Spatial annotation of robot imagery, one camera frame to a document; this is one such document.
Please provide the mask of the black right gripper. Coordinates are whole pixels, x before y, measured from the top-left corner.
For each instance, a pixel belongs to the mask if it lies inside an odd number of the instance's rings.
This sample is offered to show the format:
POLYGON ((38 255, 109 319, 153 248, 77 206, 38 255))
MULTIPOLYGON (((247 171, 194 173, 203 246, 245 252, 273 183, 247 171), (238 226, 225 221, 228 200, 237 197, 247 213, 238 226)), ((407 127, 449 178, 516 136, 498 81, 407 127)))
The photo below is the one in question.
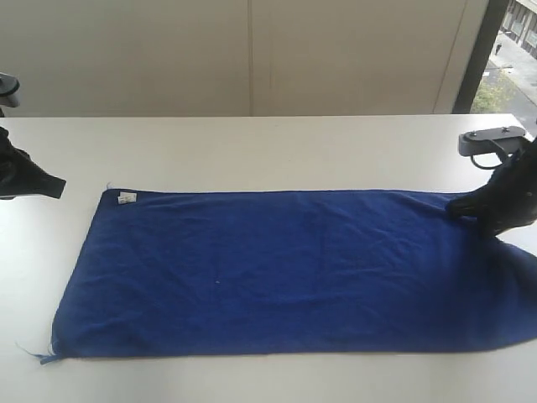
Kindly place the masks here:
POLYGON ((472 196, 449 200, 446 213, 451 219, 476 217, 480 233, 488 238, 533 224, 536 221, 536 156, 513 154, 472 196))

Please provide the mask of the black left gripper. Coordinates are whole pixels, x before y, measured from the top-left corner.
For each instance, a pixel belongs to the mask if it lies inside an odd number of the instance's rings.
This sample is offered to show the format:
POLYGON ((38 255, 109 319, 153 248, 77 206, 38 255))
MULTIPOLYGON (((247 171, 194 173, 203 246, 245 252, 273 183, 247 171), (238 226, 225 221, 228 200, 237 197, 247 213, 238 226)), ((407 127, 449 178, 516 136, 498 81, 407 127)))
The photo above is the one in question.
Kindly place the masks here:
POLYGON ((44 171, 29 154, 14 147, 9 131, 1 127, 1 199, 12 200, 18 196, 42 195, 60 199, 66 181, 44 171))

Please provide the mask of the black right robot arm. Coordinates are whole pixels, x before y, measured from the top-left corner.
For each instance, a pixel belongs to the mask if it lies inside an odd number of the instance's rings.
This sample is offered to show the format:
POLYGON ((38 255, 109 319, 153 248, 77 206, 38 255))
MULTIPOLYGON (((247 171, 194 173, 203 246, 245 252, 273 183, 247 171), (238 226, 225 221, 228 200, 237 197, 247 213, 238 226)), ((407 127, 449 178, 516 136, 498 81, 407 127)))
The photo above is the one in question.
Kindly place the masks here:
POLYGON ((511 154, 488 182, 448 202, 451 218, 472 217, 484 237, 495 237, 536 221, 536 142, 511 154))

